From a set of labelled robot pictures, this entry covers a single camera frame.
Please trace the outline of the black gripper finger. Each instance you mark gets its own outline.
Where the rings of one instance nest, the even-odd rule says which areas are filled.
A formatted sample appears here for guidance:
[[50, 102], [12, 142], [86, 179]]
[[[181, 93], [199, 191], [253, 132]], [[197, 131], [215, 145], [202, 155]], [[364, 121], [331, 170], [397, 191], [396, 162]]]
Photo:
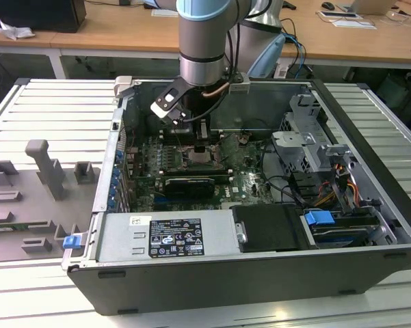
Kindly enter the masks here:
[[206, 147], [209, 145], [210, 135], [209, 135], [209, 119], [203, 118], [198, 120], [194, 124], [196, 141], [194, 144], [194, 151], [198, 153], [203, 153]]
[[185, 123], [180, 120], [172, 122], [172, 133], [181, 141], [193, 141], [194, 129], [192, 123]]

